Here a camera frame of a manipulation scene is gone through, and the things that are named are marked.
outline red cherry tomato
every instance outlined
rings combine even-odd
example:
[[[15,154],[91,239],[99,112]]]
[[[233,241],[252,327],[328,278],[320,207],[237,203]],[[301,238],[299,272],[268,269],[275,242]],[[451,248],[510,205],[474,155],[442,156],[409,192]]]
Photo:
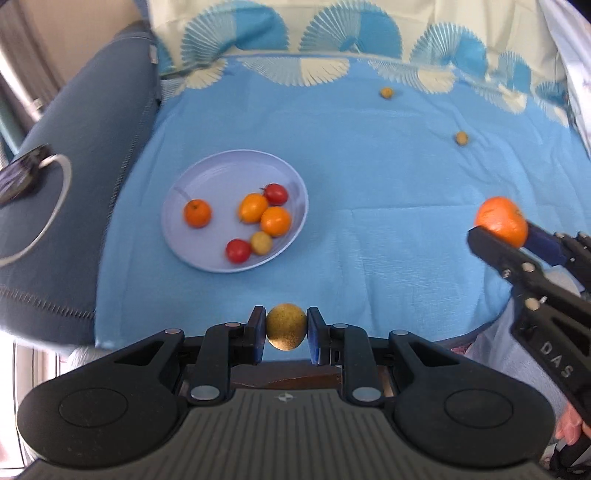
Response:
[[[232,263],[244,263],[251,256],[251,244],[235,238],[226,245],[226,256]]]
[[[278,183],[270,183],[263,189],[262,193],[269,205],[277,207],[283,205],[290,197],[284,186]]]

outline window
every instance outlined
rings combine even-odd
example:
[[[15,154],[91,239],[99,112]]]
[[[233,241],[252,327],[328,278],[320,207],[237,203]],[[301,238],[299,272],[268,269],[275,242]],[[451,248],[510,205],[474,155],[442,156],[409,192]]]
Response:
[[[16,345],[0,333],[0,478],[17,476],[33,461],[17,431],[17,408],[34,386],[60,373],[58,355]]]

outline curtain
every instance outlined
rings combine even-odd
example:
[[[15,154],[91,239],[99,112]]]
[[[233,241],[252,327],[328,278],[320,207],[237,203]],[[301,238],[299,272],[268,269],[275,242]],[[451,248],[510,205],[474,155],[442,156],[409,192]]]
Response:
[[[20,124],[23,124],[23,110],[33,121],[38,120],[43,106],[48,105],[64,85],[37,40],[35,28],[20,0],[0,0],[0,72],[2,83],[12,91],[11,95],[4,94],[4,100]],[[5,85],[0,84],[0,90],[4,90]],[[23,127],[28,131],[30,125]]]

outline gray base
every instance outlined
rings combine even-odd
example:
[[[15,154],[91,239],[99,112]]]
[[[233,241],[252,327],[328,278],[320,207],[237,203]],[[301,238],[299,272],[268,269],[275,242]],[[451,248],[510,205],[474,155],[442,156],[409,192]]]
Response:
[[[128,465],[76,471],[41,460],[20,480],[536,480],[529,463],[503,471],[441,465],[409,448],[374,408],[335,390],[237,390],[217,407],[194,408],[160,450]]]

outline blue tablecloth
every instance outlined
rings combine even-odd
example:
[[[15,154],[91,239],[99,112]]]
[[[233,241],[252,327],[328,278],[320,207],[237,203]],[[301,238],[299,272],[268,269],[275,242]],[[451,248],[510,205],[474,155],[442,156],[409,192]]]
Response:
[[[100,346],[167,327],[201,335],[216,323],[245,322],[256,304],[283,302],[318,306],[327,323],[373,336],[406,329],[452,338],[494,320],[509,296],[466,245],[486,198],[512,198],[549,231],[589,230],[591,163],[582,142],[531,98],[515,115],[464,81],[431,95],[387,82],[363,59],[350,59],[338,80],[286,86],[252,58],[250,67],[244,57],[223,60],[212,85],[197,82],[163,106],[109,227]],[[392,100],[378,94],[388,85]],[[454,142],[458,131],[468,133],[467,146]],[[308,221],[289,249],[259,268],[196,270],[164,242],[164,196],[193,163],[240,148],[277,155],[300,173]],[[304,343],[292,352],[268,346],[264,358],[307,356]]]

